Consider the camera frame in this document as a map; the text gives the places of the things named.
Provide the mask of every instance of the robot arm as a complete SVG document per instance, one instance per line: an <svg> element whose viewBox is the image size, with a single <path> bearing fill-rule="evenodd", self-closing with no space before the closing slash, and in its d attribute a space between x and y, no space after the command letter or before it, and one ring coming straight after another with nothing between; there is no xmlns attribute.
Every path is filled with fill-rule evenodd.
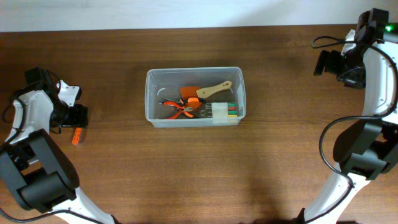
<svg viewBox="0 0 398 224"><path fill-rule="evenodd" d="M68 223L118 223L81 191L75 168L49 136L50 127L88 124L87 108L75 104L80 87L59 80L56 90L50 72L39 68L27 71L25 77L28 86L12 99L14 128L1 147L0 178L25 210L56 212ZM36 162L42 167L21 174Z"/></svg>
<svg viewBox="0 0 398 224"><path fill-rule="evenodd" d="M394 60L398 57L397 42L382 41L396 40L390 32L385 34L387 22L387 11L372 9L365 12L359 17L357 31L352 30L346 40L373 45ZM397 94L397 80L392 69L395 65L365 45L346 44L341 54L323 51L315 75L321 75L325 68L346 86L357 89L366 87L363 116L386 114L394 106ZM354 188L348 193L347 179L332 172L318 198L302 210L297 223L336 223L359 190L397 164L397 112L395 109L382 119L359 120L339 135L333 150L335 168L352 178ZM380 134L386 141L376 140Z"/></svg>

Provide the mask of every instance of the orange brush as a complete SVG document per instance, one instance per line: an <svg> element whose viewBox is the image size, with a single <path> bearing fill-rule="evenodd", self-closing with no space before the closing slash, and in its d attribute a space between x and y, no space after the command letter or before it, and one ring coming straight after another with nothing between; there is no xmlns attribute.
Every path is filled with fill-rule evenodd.
<svg viewBox="0 0 398 224"><path fill-rule="evenodd" d="M217 86L200 88L199 86L187 86L180 88L181 97L183 99L190 97L198 97L206 99L209 96L218 93L219 91L229 90L232 87L231 81L225 81ZM192 107L192 109L196 109L201 105L200 102L189 102L185 106Z"/></svg>

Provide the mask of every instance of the wooden brush handle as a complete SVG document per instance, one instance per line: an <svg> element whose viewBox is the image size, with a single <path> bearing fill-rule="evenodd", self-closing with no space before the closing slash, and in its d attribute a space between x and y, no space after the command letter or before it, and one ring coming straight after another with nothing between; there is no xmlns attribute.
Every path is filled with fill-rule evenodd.
<svg viewBox="0 0 398 224"><path fill-rule="evenodd" d="M232 87L232 82L225 81L217 86L201 88L200 90L197 90L197 94L199 98L206 99L209 96L218 93L219 91L229 90L231 87Z"/></svg>

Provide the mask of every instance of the small orange object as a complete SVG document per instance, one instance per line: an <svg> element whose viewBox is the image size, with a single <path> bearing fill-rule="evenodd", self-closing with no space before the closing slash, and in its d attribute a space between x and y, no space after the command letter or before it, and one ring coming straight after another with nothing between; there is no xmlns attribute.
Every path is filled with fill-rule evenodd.
<svg viewBox="0 0 398 224"><path fill-rule="evenodd" d="M173 115L173 116L171 116L169 118L166 118L166 119L175 119L178 116L180 116L180 114L182 114L182 113L184 113L189 118L193 118L193 115L189 113L189 111L192 111L192 108L184 106L184 101L183 100L180 100L180 101L181 101L183 106L178 105L178 103L176 103L174 101L165 101L165 102L162 103L163 105L174 106L175 108L178 109L178 113L176 113L175 115Z"/></svg>
<svg viewBox="0 0 398 224"><path fill-rule="evenodd" d="M72 144L74 144L75 146L79 145L80 143L80 136L82 131L83 131L82 128L76 128L75 130L75 135L73 136L72 139Z"/></svg>
<svg viewBox="0 0 398 224"><path fill-rule="evenodd" d="M188 98L188 103L192 103L192 102L200 103L199 99L197 97L189 97Z"/></svg>

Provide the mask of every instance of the wooden table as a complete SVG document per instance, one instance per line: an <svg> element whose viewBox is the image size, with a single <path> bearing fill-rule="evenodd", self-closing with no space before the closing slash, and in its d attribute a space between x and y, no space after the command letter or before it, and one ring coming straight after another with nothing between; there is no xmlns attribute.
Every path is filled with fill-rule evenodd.
<svg viewBox="0 0 398 224"><path fill-rule="evenodd" d="M344 37L351 28L0 34L0 108L25 86L24 71L38 65L80 85L79 102L90 111L85 142L73 146L71 129L52 137L76 167L87 196L123 223L291 219L315 199L331 172L318 153L322 129L362 111L364 91L344 88L330 74L312 75L320 50L311 49L311 40ZM228 66L244 74L247 115L238 126L155 129L146 121L148 70ZM335 138L350 124L337 125L326 137L329 160ZM0 124L1 139L10 128ZM364 188L341 220L396 222L397 172ZM1 208L15 217L39 214L19 208L3 182L0 198Z"/></svg>

